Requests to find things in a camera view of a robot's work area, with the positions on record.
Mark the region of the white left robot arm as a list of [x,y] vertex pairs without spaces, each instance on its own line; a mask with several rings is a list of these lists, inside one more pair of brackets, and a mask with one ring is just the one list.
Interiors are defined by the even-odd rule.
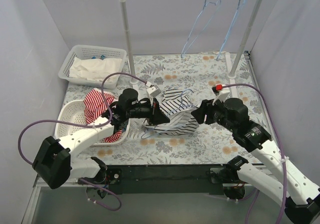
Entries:
[[149,125],[169,123],[156,98],[138,100],[138,92],[125,89],[111,104],[111,113],[103,113],[93,124],[58,139],[46,138],[32,167],[51,189],[68,179],[80,179],[95,184],[105,182],[107,165],[97,157],[79,160],[76,157],[98,141],[122,130],[131,118],[146,119]]

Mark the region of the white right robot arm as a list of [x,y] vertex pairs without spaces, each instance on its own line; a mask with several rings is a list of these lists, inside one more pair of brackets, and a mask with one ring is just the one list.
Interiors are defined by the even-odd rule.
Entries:
[[234,141],[257,158],[272,173],[269,177],[245,158],[237,156],[226,165],[231,182],[247,182],[284,205],[286,216],[293,223],[313,223],[319,217],[319,186],[308,179],[286,156],[281,156],[272,136],[259,124],[250,120],[248,108],[241,99],[225,101],[203,100],[192,111],[198,124],[213,124],[232,133]]

